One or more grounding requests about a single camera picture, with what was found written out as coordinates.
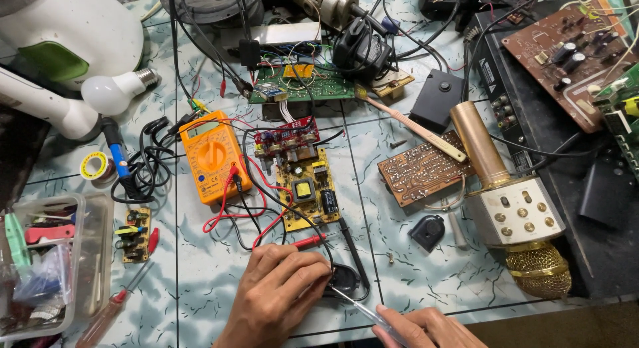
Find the led light bulb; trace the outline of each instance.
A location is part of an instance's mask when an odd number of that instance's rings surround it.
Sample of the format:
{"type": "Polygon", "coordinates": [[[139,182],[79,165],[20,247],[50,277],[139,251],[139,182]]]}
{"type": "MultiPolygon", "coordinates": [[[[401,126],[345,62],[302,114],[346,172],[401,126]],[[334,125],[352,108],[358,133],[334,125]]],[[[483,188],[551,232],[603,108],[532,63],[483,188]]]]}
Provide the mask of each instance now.
{"type": "Polygon", "coordinates": [[[155,70],[149,68],[115,77],[94,76],[82,83],[80,92],[84,101],[97,113],[115,116],[123,113],[131,100],[156,83],[159,77],[155,70]]]}

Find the red probe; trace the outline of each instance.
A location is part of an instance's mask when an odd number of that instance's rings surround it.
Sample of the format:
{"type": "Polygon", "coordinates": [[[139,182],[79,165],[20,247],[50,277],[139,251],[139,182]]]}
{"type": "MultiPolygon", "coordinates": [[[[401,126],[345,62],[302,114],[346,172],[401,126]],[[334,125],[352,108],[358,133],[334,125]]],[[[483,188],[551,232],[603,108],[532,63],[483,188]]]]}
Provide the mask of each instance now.
{"type": "Polygon", "coordinates": [[[131,279],[131,282],[127,285],[126,288],[120,291],[116,296],[111,297],[108,300],[107,306],[102,308],[100,312],[95,316],[89,327],[84,331],[78,342],[76,343],[76,348],[93,348],[102,338],[105,333],[107,333],[108,329],[111,327],[113,320],[116,319],[119,312],[122,310],[122,306],[124,305],[124,299],[128,294],[128,289],[131,288],[133,282],[137,279],[137,277],[142,273],[146,265],[151,262],[151,254],[155,251],[155,248],[158,246],[158,240],[160,239],[160,231],[155,228],[151,236],[149,237],[149,258],[147,258],[146,262],[137,274],[131,279]]]}
{"type": "MultiPolygon", "coordinates": [[[[337,233],[329,233],[329,234],[325,234],[322,233],[321,237],[326,239],[326,237],[330,237],[333,234],[337,234],[337,233]]],[[[309,246],[311,244],[316,245],[318,242],[320,242],[320,238],[318,235],[314,234],[311,238],[306,238],[306,239],[302,239],[302,240],[298,240],[297,242],[292,243],[292,246],[297,247],[297,249],[302,249],[305,246],[309,246]]]]}

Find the yellow circuit board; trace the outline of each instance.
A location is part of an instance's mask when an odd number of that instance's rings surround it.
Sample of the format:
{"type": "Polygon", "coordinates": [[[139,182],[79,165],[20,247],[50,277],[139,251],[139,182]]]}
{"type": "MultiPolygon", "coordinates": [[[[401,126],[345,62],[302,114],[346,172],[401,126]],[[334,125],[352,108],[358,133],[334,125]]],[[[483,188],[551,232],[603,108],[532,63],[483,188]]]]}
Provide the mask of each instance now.
{"type": "MultiPolygon", "coordinates": [[[[276,171],[277,183],[293,192],[280,191],[280,201],[302,213],[316,225],[337,222],[340,218],[333,178],[324,148],[316,148],[311,154],[299,154],[297,162],[286,161],[276,171]]],[[[309,224],[291,212],[284,214],[284,229],[287,232],[309,228],[309,224]]]]}
{"type": "Polygon", "coordinates": [[[135,238],[143,238],[144,241],[140,242],[137,244],[137,246],[135,247],[130,247],[130,248],[124,248],[124,253],[122,254],[122,262],[124,263],[138,263],[138,262],[144,262],[145,260],[149,259],[149,235],[151,234],[151,209],[150,208],[139,208],[139,209],[133,209],[133,210],[128,210],[126,212],[126,215],[124,217],[124,221],[129,224],[130,222],[128,221],[128,217],[131,214],[131,211],[138,211],[139,213],[145,213],[148,214],[147,218],[144,219],[139,219],[139,222],[134,222],[134,225],[137,225],[139,227],[142,227],[142,231],[138,234],[136,234],[133,239],[135,240],[135,238]],[[140,251],[141,250],[141,254],[138,254],[137,256],[134,257],[127,257],[128,254],[132,254],[135,253],[136,251],[140,251]]]}

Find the blue patterned table surface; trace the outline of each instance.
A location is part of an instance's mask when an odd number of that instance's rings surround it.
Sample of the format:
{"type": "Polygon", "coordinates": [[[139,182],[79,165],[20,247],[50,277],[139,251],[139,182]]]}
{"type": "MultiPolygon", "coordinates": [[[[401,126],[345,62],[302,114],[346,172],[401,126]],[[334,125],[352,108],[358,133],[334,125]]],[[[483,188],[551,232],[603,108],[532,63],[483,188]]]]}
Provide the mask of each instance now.
{"type": "MultiPolygon", "coordinates": [[[[142,16],[157,0],[142,0],[127,7],[142,16]]],[[[361,0],[371,8],[375,0],[361,0]]],[[[427,22],[417,9],[417,0],[388,1],[388,10],[402,21],[403,27],[412,27],[415,38],[427,38],[441,23],[427,22]]],[[[377,11],[381,20],[383,10],[377,11]]],[[[143,65],[155,68],[162,75],[157,87],[141,95],[129,108],[125,123],[121,126],[126,149],[131,154],[138,149],[138,135],[142,126],[162,115],[172,122],[190,112],[185,95],[178,89],[173,65],[171,26],[163,10],[144,23],[145,45],[143,65]]],[[[228,85],[225,98],[219,95],[221,75],[213,64],[188,41],[181,32],[179,43],[180,75],[193,86],[190,79],[200,74],[201,87],[196,98],[209,109],[221,109],[229,116],[244,116],[253,125],[272,127],[277,124],[260,120],[261,108],[250,106],[238,96],[232,84],[228,85]]],[[[400,37],[397,51],[414,47],[408,38],[400,37]]],[[[459,35],[447,29],[432,43],[453,68],[463,64],[459,35]]],[[[5,57],[1,61],[11,63],[18,57],[5,57]]],[[[400,68],[415,76],[415,82],[406,86],[402,100],[392,108],[408,113],[415,102],[422,84],[431,68],[436,67],[433,58],[426,57],[399,64],[400,68]]],[[[471,74],[470,98],[479,108],[488,128],[497,132],[489,102],[479,80],[471,74]]],[[[460,251],[454,245],[451,231],[447,231],[441,243],[428,254],[407,232],[421,217],[430,213],[419,203],[402,209],[380,181],[376,163],[419,145],[422,140],[404,126],[368,103],[355,100],[332,102],[328,107],[314,111],[320,135],[327,138],[346,128],[346,133],[334,139],[326,147],[328,161],[333,172],[340,212],[351,227],[355,244],[369,279],[371,293],[364,304],[374,308],[378,303],[408,312],[427,306],[435,306],[462,323],[485,322],[522,315],[568,310],[590,304],[617,302],[623,297],[604,301],[586,301],[570,298],[567,301],[542,301],[523,294],[508,274],[479,242],[471,221],[461,221],[470,250],[460,251]],[[389,144],[407,140],[394,150],[389,144]],[[389,264],[392,253],[394,264],[389,264]]],[[[50,197],[67,192],[87,193],[99,191],[78,175],[80,160],[95,150],[108,151],[102,136],[72,150],[60,150],[54,144],[53,133],[47,138],[39,161],[36,163],[21,201],[50,197]]],[[[175,146],[177,156],[169,159],[173,177],[171,182],[156,191],[157,202],[153,209],[152,226],[161,231],[160,244],[153,256],[154,264],[140,284],[129,295],[124,312],[117,318],[99,347],[203,348],[209,346],[223,329],[235,296],[238,280],[249,259],[227,221],[220,223],[210,234],[202,232],[203,223],[213,215],[211,209],[200,203],[190,168],[184,158],[181,144],[175,146]]],[[[108,189],[101,191],[108,194],[108,189]]],[[[449,200],[457,192],[446,191],[449,200]]],[[[117,194],[123,196],[122,189],[117,194]]],[[[439,204],[443,196],[435,194],[430,203],[439,204]]],[[[249,200],[257,204],[255,197],[249,200]]],[[[123,224],[127,206],[116,204],[115,226],[123,224]]],[[[454,211],[459,218],[459,208],[454,211]]],[[[260,218],[265,226],[273,218],[260,218]]],[[[249,219],[238,222],[244,241],[252,242],[256,236],[249,219]]],[[[337,224],[327,231],[337,231],[337,224]]],[[[277,226],[265,242],[281,240],[283,229],[277,226]]],[[[288,236],[288,242],[306,238],[308,230],[288,236]]],[[[335,261],[355,267],[346,242],[340,235],[330,239],[335,261]]],[[[111,292],[120,291],[139,269],[138,265],[123,265],[121,252],[114,249],[111,292]]],[[[371,322],[353,306],[324,299],[314,307],[300,324],[285,347],[307,347],[372,337],[371,322]]],[[[65,347],[73,347],[82,333],[77,326],[65,332],[65,347]]]]}

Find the orange multimeter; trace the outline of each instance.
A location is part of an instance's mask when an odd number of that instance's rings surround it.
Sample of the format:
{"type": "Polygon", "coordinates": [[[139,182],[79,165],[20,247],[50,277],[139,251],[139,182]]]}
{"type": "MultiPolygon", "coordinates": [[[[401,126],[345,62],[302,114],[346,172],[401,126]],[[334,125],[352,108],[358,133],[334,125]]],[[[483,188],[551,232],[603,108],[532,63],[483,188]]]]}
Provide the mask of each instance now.
{"type": "MultiPolygon", "coordinates": [[[[242,169],[240,146],[233,129],[215,120],[228,118],[222,111],[215,111],[180,127],[182,144],[187,152],[188,164],[193,172],[197,193],[205,205],[220,202],[224,196],[224,183],[229,176],[231,166],[240,168],[242,190],[253,184],[242,169]]],[[[226,197],[238,194],[231,182],[226,197]]]]}

